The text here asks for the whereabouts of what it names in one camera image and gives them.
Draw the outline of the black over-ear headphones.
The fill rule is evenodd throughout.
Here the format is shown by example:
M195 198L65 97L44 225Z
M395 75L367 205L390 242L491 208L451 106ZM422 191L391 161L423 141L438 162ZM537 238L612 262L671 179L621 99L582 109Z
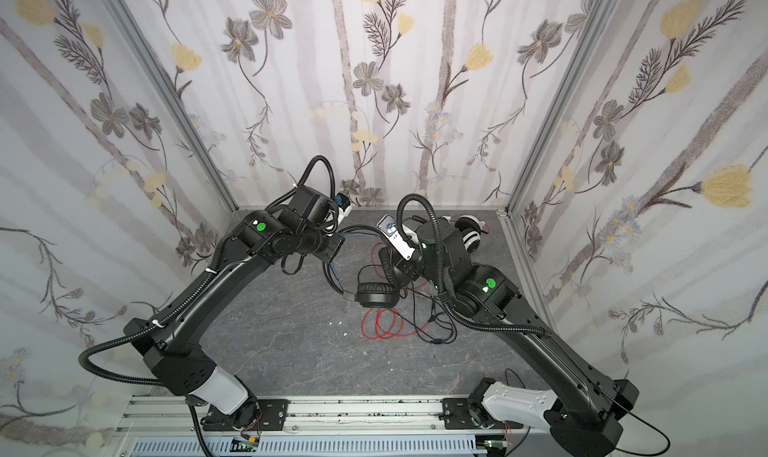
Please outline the black over-ear headphones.
M385 282L363 282L361 277L358 277L357 290L354 294L351 294L339 283L339 279L335 276L332 269L331 262L330 264L322 264L323 275L329 286L345 299L358 302L362 307L394 308L402 298L400 291L418 278L416 270L422 267L420 257L415 254L412 261L403 259L378 227L353 224L339 228L333 233L339 233L342 236L346 234L377 236L384 245L384 248L381 248L379 251L379 263L373 263L372 267L381 269Z

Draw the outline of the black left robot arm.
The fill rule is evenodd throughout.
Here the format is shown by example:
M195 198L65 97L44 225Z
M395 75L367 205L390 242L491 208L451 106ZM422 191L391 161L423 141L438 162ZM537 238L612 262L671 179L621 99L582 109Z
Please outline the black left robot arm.
M210 404L232 429L253 427L262 415L257 397L203 351L200 340L234 298L275 263L296 254L324 263L344 239L336 228L350 207L343 194L327 197L297 186L287 203L247 214L214 251L211 264L150 319L132 319L133 347L159 385L177 396Z

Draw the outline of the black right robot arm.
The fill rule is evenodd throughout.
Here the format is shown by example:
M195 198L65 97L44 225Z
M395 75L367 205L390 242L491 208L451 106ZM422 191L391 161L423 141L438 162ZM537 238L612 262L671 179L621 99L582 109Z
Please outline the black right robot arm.
M498 268L473 260L469 230L444 217L414 231L386 216L378 226L393 248L396 276L423 278L462 325L493 334L547 383L548 390L514 388L484 378L468 399L483 425L514 422L548 432L572 456L606 456L617 450L621 419L639 391L587 363L534 311L519 287Z

